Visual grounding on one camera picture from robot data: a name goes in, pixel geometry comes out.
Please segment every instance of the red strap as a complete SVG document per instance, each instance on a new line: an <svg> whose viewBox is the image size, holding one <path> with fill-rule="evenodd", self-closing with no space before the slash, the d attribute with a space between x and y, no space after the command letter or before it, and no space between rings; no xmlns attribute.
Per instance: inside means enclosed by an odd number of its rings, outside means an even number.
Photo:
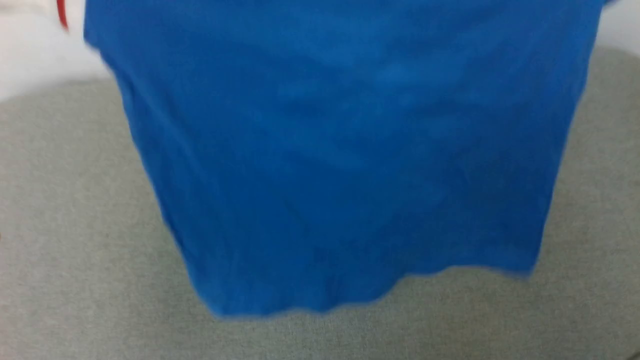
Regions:
<svg viewBox="0 0 640 360"><path fill-rule="evenodd" d="M67 23L67 12L65 11L65 0L56 0L58 3L58 18L60 18L60 24L62 28L69 31L69 24Z"/></svg>

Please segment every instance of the blue fabric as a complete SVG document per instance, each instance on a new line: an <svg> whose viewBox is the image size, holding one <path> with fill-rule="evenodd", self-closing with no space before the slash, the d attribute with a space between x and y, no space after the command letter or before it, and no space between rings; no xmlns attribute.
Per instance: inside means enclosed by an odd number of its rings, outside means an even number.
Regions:
<svg viewBox="0 0 640 360"><path fill-rule="evenodd" d="M604 0L88 0L192 283L326 311L528 274Z"/></svg>

